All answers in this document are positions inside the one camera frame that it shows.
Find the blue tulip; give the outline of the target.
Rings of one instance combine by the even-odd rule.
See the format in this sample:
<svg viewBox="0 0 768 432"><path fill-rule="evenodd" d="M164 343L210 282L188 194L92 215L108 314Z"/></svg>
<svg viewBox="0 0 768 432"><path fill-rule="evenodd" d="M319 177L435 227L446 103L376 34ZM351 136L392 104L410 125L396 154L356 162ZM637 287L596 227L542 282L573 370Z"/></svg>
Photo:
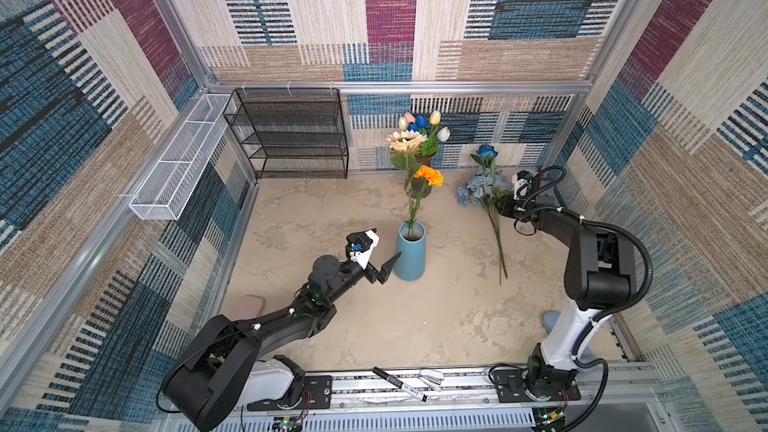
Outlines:
<svg viewBox="0 0 768 432"><path fill-rule="evenodd" d="M422 134L425 134L427 132L428 126L429 126L427 118L424 115L418 115L418 116L414 116L414 117L415 117L415 122L414 123L409 123L409 126L408 126L407 130L408 131L413 131L413 132L420 132Z"/></svg>

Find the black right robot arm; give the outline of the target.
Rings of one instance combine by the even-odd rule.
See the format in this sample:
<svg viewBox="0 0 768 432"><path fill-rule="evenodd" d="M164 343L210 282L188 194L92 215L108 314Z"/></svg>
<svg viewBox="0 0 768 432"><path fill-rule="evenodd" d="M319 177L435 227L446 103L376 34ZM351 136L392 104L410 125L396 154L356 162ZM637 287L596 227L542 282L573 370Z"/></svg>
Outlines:
<svg viewBox="0 0 768 432"><path fill-rule="evenodd" d="M568 247L563 276L568 300L522 374L526 394L534 401L548 400L568 390L580 370L603 362L585 362L583 352L602 323L648 293L652 259L645 245L624 228L588 220L564 207L506 196L497 201L496 211Z"/></svg>

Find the cream sunflower stem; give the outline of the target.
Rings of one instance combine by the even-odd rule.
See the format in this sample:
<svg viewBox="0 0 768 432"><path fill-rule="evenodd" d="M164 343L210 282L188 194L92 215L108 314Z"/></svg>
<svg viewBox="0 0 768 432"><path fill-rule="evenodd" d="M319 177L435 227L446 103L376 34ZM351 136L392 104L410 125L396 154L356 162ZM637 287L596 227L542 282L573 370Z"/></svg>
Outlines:
<svg viewBox="0 0 768 432"><path fill-rule="evenodd" d="M386 138L389 147L389 159L395 169L403 171L404 189L410 192L414 175L421 167L417 157L421 146L427 141L424 134L416 131L395 131Z"/></svg>

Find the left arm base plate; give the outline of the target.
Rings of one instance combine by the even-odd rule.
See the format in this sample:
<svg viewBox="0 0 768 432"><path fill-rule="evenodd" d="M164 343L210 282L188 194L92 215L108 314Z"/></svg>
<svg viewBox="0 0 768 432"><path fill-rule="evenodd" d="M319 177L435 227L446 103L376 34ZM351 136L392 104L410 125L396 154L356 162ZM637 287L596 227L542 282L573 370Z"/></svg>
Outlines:
<svg viewBox="0 0 768 432"><path fill-rule="evenodd" d="M262 400L246 405L249 412L326 410L331 407L333 377L331 375L305 376L297 385L292 384L286 394L276 400Z"/></svg>

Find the teal cylindrical vase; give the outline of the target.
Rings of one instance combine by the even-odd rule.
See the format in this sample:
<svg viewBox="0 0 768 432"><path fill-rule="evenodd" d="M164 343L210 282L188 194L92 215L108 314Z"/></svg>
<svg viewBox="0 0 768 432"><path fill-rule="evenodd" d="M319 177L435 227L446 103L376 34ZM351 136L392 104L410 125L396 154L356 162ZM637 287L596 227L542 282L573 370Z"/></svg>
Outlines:
<svg viewBox="0 0 768 432"><path fill-rule="evenodd" d="M394 273L404 281L420 279L426 268L426 229L415 221L410 227L403 223L398 230L396 252L400 257L395 264Z"/></svg>

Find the yellow tulip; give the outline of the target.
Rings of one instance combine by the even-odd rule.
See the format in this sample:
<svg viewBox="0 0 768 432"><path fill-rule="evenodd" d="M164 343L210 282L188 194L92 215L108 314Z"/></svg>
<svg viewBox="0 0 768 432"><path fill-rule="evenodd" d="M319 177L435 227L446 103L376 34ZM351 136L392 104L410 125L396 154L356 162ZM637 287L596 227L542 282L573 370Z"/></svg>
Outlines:
<svg viewBox="0 0 768 432"><path fill-rule="evenodd" d="M429 123L432 126L437 126L441 121L441 113L439 110L435 110L432 112L432 114L429 117Z"/></svg>

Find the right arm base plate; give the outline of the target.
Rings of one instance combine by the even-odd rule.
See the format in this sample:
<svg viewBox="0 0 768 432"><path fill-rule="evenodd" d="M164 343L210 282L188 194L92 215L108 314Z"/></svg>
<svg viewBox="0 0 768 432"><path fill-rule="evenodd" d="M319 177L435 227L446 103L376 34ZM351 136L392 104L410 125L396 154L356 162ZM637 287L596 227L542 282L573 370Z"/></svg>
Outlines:
<svg viewBox="0 0 768 432"><path fill-rule="evenodd" d="M523 370L514 368L495 369L490 373L500 403L564 402L582 398L574 381L566 388L560 383L544 383L529 390L523 375Z"/></svg>

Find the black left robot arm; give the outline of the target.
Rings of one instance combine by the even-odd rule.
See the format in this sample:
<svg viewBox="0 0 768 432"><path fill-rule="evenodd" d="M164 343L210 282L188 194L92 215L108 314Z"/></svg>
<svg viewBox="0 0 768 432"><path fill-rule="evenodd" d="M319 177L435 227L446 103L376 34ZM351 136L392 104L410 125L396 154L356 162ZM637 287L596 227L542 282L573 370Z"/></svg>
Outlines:
<svg viewBox="0 0 768 432"><path fill-rule="evenodd" d="M324 255L289 306L251 319L211 318L173 363L158 393L200 431L213 430L242 405L282 399L303 372L282 356L264 361L264 355L324 330L337 299L361 279L384 284L400 257L396 253L377 269Z"/></svg>

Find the orange marigold stem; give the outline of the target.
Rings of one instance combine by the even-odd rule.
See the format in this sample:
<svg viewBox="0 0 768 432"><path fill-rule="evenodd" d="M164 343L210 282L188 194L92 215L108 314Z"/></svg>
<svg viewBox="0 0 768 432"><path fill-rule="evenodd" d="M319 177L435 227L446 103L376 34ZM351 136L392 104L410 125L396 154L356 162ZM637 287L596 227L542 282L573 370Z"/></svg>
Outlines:
<svg viewBox="0 0 768 432"><path fill-rule="evenodd" d="M442 173L427 165L417 163L417 168L408 170L404 187L409 198L409 215L405 234L408 240L416 239L414 227L422 201L430 195L433 188L441 187L443 182Z"/></svg>

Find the dark red glass vase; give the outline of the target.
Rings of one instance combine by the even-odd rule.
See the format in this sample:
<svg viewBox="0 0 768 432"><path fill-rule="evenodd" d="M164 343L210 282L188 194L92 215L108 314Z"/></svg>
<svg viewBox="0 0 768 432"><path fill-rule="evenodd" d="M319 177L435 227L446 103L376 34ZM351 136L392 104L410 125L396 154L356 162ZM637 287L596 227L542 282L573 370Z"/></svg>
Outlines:
<svg viewBox="0 0 768 432"><path fill-rule="evenodd" d="M427 157L415 156L415 160L419 165L430 167L432 162L432 156L427 156Z"/></svg>

